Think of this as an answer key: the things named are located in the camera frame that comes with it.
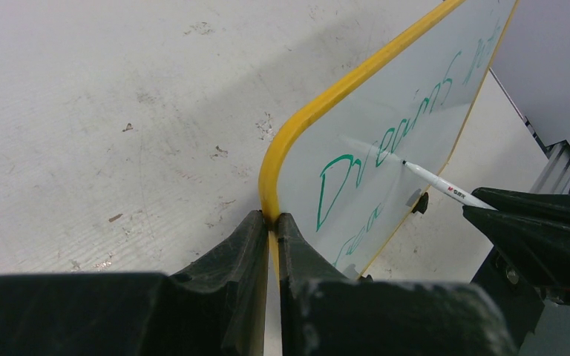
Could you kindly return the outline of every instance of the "brown stain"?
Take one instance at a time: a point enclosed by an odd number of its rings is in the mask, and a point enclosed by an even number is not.
[[[115,215],[115,216],[111,217],[110,219],[108,219],[108,222],[109,222],[109,223],[112,223],[113,221],[119,219],[122,215],[123,215],[123,214]]]

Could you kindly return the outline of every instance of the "marker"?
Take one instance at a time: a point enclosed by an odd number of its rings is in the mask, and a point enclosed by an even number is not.
[[[440,178],[437,175],[429,172],[420,165],[409,163],[406,160],[403,160],[403,165],[407,167],[407,169],[412,171],[415,175],[424,179],[425,182],[429,183],[435,189],[441,191],[442,193],[447,194],[449,197],[454,198],[455,200],[461,202],[464,205],[497,210],[492,206],[486,204],[482,200],[479,200],[476,197],[470,195],[467,191],[463,191],[462,189],[458,188],[456,185],[451,184],[446,180],[444,180],[443,178]]]

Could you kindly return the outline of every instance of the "yellow whiteboard edge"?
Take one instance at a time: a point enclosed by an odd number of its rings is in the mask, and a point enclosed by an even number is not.
[[[517,9],[518,4],[519,4],[519,0],[516,0],[514,2],[514,5],[512,6],[512,10],[510,11],[510,16],[508,16],[508,20],[506,20],[505,25],[503,27],[502,35],[499,37],[499,41],[497,41],[497,45],[495,45],[495,49],[493,50],[493,55],[491,56],[491,60],[488,61],[488,66],[486,67],[487,70],[484,73],[484,76],[482,77],[482,81],[479,83],[479,90],[477,91],[477,94],[473,98],[473,102],[471,103],[471,106],[468,108],[468,112],[466,113],[466,117],[464,118],[464,122],[462,123],[462,127],[460,128],[460,132],[458,133],[458,137],[456,138],[456,141],[453,144],[453,147],[451,148],[451,152],[449,153],[449,156],[447,157],[447,162],[444,165],[442,165],[442,167],[438,171],[437,175],[440,175],[442,173],[442,171],[445,169],[445,166],[449,163],[449,159],[451,159],[451,156],[453,156],[453,152],[456,150],[456,146],[458,145],[458,141],[460,140],[460,136],[462,135],[462,132],[464,131],[464,127],[466,125],[466,122],[468,121],[468,117],[471,115],[471,111],[473,110],[473,105],[475,105],[475,101],[477,99],[477,96],[479,95],[479,91],[482,90],[482,85],[484,85],[484,81],[486,80],[486,76],[488,75],[489,69],[493,65],[493,59],[495,58],[495,56],[497,55],[497,51],[499,50],[499,44],[501,43],[501,41],[503,40],[503,38],[505,36],[505,32],[508,29],[508,24],[510,23],[510,20],[512,20],[512,16],[514,15],[514,11]],[[428,185],[426,187],[425,191],[427,191],[429,189],[429,187],[430,186]],[[390,236],[387,238],[387,240],[385,241],[383,246],[377,251],[375,256],[370,260],[370,262],[366,265],[366,267],[361,270],[359,277],[361,277],[366,272],[366,270],[370,267],[370,265],[373,264],[373,261],[376,260],[376,258],[380,255],[381,251],[383,251],[383,249],[387,245],[387,243],[390,242],[390,240],[392,239],[392,236],[394,236],[396,231],[399,230],[399,227],[401,225],[403,225],[403,223],[405,222],[405,219],[407,219],[407,217],[410,216],[412,209],[414,209],[414,207],[416,206],[417,203],[418,203],[418,200],[412,205],[410,212],[405,214],[403,219],[401,219],[401,222],[396,226],[394,231],[392,231],[392,234],[390,234]]]
[[[281,171],[285,156],[294,144],[294,141],[311,124],[320,119],[322,115],[377,73],[389,61],[398,56],[405,48],[414,43],[434,25],[438,24],[463,2],[465,0],[447,0],[438,5],[285,122],[272,140],[272,144],[268,147],[259,171],[261,208],[270,228],[272,228],[278,216],[281,215],[281,210],[278,206],[278,174]]]

